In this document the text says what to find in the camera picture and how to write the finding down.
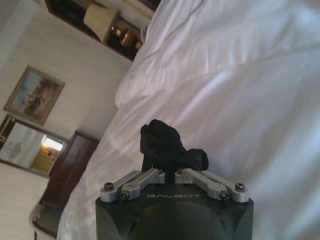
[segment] lampshade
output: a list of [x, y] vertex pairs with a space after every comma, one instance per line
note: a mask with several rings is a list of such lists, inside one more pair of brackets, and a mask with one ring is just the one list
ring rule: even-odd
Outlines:
[[83, 22], [105, 43], [111, 32], [120, 11], [117, 9], [107, 9], [97, 3], [92, 2], [86, 10]]

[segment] silver metal link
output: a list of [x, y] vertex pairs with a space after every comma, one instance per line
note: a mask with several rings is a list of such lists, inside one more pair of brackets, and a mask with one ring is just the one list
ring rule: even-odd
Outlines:
[[224, 178], [206, 170], [202, 171], [201, 174], [210, 180], [225, 185], [228, 193], [230, 194], [230, 198], [238, 203], [246, 203], [249, 201], [248, 189], [242, 183], [234, 184]]
[[177, 171], [175, 173], [175, 182], [178, 184], [196, 184], [199, 188], [206, 191], [207, 195], [212, 199], [225, 200], [229, 198], [227, 189], [223, 184], [211, 181], [191, 168]]
[[165, 182], [165, 173], [160, 172], [155, 168], [150, 168], [148, 171], [141, 174], [135, 180], [127, 182], [122, 186], [120, 197], [122, 200], [131, 200], [138, 198], [141, 191], [150, 183], [161, 184]]
[[113, 184], [113, 187], [103, 187], [100, 190], [100, 199], [102, 202], [110, 203], [117, 199], [120, 191], [122, 190], [123, 185], [136, 178], [137, 176], [141, 175], [140, 171], [134, 170], [129, 174], [125, 175], [124, 177], [120, 178]]

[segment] painting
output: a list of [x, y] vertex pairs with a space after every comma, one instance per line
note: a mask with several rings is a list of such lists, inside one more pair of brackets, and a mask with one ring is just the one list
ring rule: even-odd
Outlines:
[[28, 66], [4, 110], [43, 125], [64, 85], [63, 82]]

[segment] mirror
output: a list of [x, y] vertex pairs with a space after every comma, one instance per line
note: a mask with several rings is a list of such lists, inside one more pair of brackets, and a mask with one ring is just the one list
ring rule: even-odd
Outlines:
[[49, 175], [68, 141], [7, 115], [0, 127], [0, 159], [4, 163]]

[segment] logo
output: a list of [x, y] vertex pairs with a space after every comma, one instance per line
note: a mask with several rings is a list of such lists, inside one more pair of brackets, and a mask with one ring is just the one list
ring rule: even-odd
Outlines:
[[146, 197], [149, 199], [157, 199], [157, 198], [162, 198], [162, 199], [191, 199], [191, 198], [196, 198], [198, 199], [201, 194], [174, 194], [174, 195], [167, 195], [167, 194], [148, 194]]

